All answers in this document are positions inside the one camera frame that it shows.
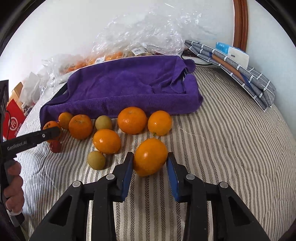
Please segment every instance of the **blue gripper pad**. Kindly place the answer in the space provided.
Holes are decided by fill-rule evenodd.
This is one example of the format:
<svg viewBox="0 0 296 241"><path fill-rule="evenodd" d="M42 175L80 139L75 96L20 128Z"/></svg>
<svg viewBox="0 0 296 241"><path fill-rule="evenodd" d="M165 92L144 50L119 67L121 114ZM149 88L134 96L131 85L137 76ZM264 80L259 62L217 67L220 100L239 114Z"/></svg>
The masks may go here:
<svg viewBox="0 0 296 241"><path fill-rule="evenodd" d="M129 163L128 163L128 168L126 170L126 174L123 178L123 189L122 189L122 194L121 194L121 198L124 201L125 198L128 195L128 190L129 190L129 186L131 183L131 176L133 174L133 159L130 159Z"/></svg>
<svg viewBox="0 0 296 241"><path fill-rule="evenodd" d="M167 171L168 171L168 178L170 181L170 187L172 189L172 194L175 198L175 201L179 202L180 201L179 186L178 186L179 182L178 182L177 175L170 157L168 157L168 160L167 160Z"/></svg>

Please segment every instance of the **bed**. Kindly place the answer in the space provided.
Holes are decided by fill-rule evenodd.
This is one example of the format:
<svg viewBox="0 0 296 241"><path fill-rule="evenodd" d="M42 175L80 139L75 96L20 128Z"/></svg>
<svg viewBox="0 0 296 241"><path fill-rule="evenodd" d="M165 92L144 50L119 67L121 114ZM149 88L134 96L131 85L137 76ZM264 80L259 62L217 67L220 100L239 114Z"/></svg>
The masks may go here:
<svg viewBox="0 0 296 241"><path fill-rule="evenodd" d="M229 183L271 241L278 240L296 218L296 143L287 124L276 106L263 112L222 70L197 67L194 75L204 97L201 107L173 116L173 128L161 140L189 173L208 183ZM19 135L40 130L39 110L47 101L35 105ZM62 153L52 153L45 142L18 154L24 179L23 228L29 236L69 185L76 180L97 181L150 137L147 130L127 135L116 119L112 121L122 148L108 158L102 171L86 163L87 154L94 150L92 139L78 141L67 132L61 140ZM186 205L176 203L171 195L165 166L145 178L133 173L126 201L114 203L117 240L182 240L185 214ZM87 240L90 229L89 218Z"/></svg>

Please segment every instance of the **human hand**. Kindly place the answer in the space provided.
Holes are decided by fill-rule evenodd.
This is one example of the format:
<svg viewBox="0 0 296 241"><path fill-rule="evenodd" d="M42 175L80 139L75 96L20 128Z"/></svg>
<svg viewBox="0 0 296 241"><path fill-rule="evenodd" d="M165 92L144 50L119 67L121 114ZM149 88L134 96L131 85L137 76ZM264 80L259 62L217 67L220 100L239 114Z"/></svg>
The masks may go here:
<svg viewBox="0 0 296 241"><path fill-rule="evenodd" d="M20 171L21 165L17 161L8 168L7 173L14 176L14 178L10 185L3 191L4 196L9 198L6 201L6 207L14 213L20 212L25 202L24 192L22 190L23 179L20 177Z"/></svg>

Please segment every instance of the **small red fruit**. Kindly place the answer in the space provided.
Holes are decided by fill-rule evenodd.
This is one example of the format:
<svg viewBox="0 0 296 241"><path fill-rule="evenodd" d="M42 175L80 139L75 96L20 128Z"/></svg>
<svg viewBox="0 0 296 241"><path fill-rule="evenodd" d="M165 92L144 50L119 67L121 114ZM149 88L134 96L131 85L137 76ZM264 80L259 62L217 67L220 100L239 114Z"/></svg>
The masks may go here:
<svg viewBox="0 0 296 241"><path fill-rule="evenodd" d="M57 140L53 140L49 144L49 148L53 153L59 153L59 152L61 152L62 144Z"/></svg>

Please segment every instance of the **folded plaid fabric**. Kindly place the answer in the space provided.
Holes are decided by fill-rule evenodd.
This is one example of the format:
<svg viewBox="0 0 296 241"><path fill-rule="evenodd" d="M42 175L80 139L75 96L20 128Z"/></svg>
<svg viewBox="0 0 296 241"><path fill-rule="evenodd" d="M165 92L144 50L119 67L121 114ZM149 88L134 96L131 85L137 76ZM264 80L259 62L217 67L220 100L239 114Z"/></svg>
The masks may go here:
<svg viewBox="0 0 296 241"><path fill-rule="evenodd" d="M222 68L237 83L239 83L239 85L243 87L246 92L248 92L248 94L254 99L254 101L261 107L262 110L265 111L267 107L272 106L276 88L262 73L249 66L247 69L245 69L225 54L201 43L186 40L185 45L199 58ZM218 63L216 60L214 60L213 55L219 57L219 59L221 59L223 62L226 62L226 66L230 65L235 70L237 70L242 78L239 78L237 75L235 75L232 72L231 67L226 68L225 65L221 64L221 61Z"/></svg>

